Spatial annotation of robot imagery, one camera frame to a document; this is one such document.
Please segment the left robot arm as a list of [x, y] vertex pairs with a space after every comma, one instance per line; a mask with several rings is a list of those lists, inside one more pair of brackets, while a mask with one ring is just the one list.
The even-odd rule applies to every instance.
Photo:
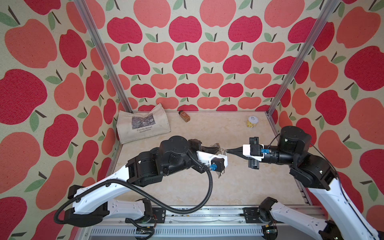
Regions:
[[[71, 186], [69, 200], [57, 210], [54, 221], [79, 228], [97, 225], [109, 218], [148, 221], [153, 215], [152, 204], [179, 215], [194, 213], [212, 195], [212, 172], [223, 173], [228, 166], [227, 156], [219, 151], [219, 147], [203, 147], [198, 140], [173, 136], [162, 141], [158, 148], [130, 159], [118, 171], [93, 185]], [[207, 194], [195, 207], [176, 209], [143, 190], [145, 186], [161, 182], [163, 177], [188, 169], [206, 173], [209, 179]]]

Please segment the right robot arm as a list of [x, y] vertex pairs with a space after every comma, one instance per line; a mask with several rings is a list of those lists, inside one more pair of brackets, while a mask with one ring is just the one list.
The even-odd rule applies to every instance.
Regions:
[[259, 163], [288, 165], [290, 175], [307, 188], [331, 217], [322, 220], [288, 208], [274, 198], [267, 197], [258, 207], [255, 217], [270, 224], [288, 224], [317, 240], [382, 240], [384, 233], [374, 229], [348, 197], [333, 165], [325, 158], [308, 152], [312, 137], [301, 128], [282, 128], [277, 146], [259, 144], [257, 137], [248, 145], [229, 149], [258, 169]]

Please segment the metal key organizer plate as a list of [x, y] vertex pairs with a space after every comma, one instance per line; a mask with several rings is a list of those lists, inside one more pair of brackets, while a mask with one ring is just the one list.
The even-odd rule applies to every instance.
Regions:
[[217, 157], [214, 157], [211, 160], [211, 170], [216, 172], [218, 178], [225, 174], [225, 170], [228, 167], [228, 158], [225, 154], [224, 149], [220, 147], [220, 144], [216, 143], [211, 145], [212, 148], [215, 149], [215, 154]]

